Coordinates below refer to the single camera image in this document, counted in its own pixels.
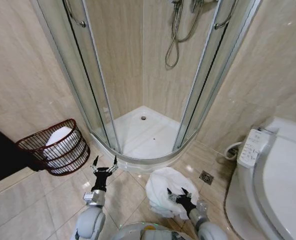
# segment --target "robotic hand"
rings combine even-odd
[[[168,197],[171,201],[181,204],[187,211],[187,215],[194,225],[195,232],[201,240],[228,240],[225,232],[216,224],[209,221],[207,216],[207,205],[204,201],[199,200],[197,205],[191,202],[191,193],[181,188],[184,194],[173,194],[168,190]]]
[[[93,161],[90,166],[93,169],[93,174],[97,177],[91,192],[84,193],[83,199],[86,202],[87,208],[78,218],[76,228],[70,240],[78,240],[79,237],[90,240],[97,240],[105,222],[105,214],[102,207],[105,202],[106,181],[118,169],[117,156],[114,158],[113,166],[96,168],[99,156]]]

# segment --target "wicker basket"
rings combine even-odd
[[[50,136],[62,127],[72,130],[64,138],[46,146]],[[16,144],[20,149],[32,153],[50,174],[56,176],[75,172],[90,156],[90,148],[74,119],[65,120],[27,136]]]

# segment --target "toilet lid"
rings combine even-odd
[[[296,240],[296,140],[277,135],[257,161],[254,189],[259,204],[285,240]]]

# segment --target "shower drain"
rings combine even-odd
[[[202,171],[199,178],[203,180],[206,184],[209,184],[209,185],[212,184],[213,176],[207,173],[206,171]]]

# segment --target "bidet control panel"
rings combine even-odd
[[[238,156],[238,163],[246,168],[252,168],[258,155],[269,141],[270,134],[257,129],[251,129],[243,148]]]

